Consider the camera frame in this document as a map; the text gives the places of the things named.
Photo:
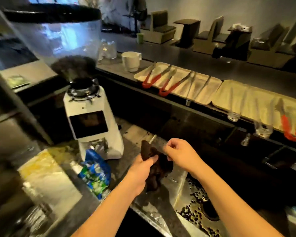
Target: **blue and green plastic package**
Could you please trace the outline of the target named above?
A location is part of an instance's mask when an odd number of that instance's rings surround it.
[[[82,164],[83,168],[78,177],[87,184],[98,199],[102,199],[102,193],[111,180],[110,166],[93,149],[86,150],[86,159]]]

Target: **finger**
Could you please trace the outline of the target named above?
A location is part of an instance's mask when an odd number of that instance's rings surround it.
[[[157,160],[158,160],[158,155],[155,155],[155,156],[150,157],[149,159],[145,160],[144,164],[150,168],[154,163],[156,163]]]
[[[141,157],[141,154],[139,154],[135,157],[133,164],[135,164],[135,163],[138,164],[138,163],[142,163],[142,162],[143,162],[143,159]]]
[[[177,150],[175,150],[174,148],[170,147],[170,146],[164,146],[163,147],[163,151],[171,158],[173,159],[173,156],[175,156],[175,152]]]
[[[179,138],[171,138],[168,143],[167,143],[167,146],[170,146],[172,148],[176,147],[180,142],[180,139]]]

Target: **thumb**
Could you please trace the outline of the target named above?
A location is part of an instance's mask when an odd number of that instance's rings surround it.
[[[144,161],[144,165],[146,165],[146,166],[148,166],[150,168],[154,163],[157,162],[158,157],[159,157],[158,155],[150,157],[149,159]]]
[[[176,150],[170,146],[164,146],[163,151],[171,158],[173,159],[173,156],[175,156]]]

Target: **brown cloth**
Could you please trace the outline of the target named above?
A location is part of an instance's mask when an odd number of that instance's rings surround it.
[[[141,142],[141,157],[143,161],[158,155],[159,158],[150,168],[150,173],[146,179],[146,191],[156,191],[161,186],[161,179],[173,170],[173,162],[168,161],[165,154],[152,147],[147,141]]]

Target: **wall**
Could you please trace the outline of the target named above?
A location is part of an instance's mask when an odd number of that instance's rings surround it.
[[[112,22],[129,28],[129,19],[122,15],[128,14],[127,0],[111,0],[108,9],[112,14]],[[258,37],[277,23],[292,27],[296,21],[296,0],[146,0],[148,13],[167,9],[168,22],[171,25],[176,20],[191,18],[201,20],[200,32],[209,30],[213,20],[223,15],[222,32],[234,23],[253,26],[252,38]],[[182,26],[177,27],[175,38],[178,39]]]

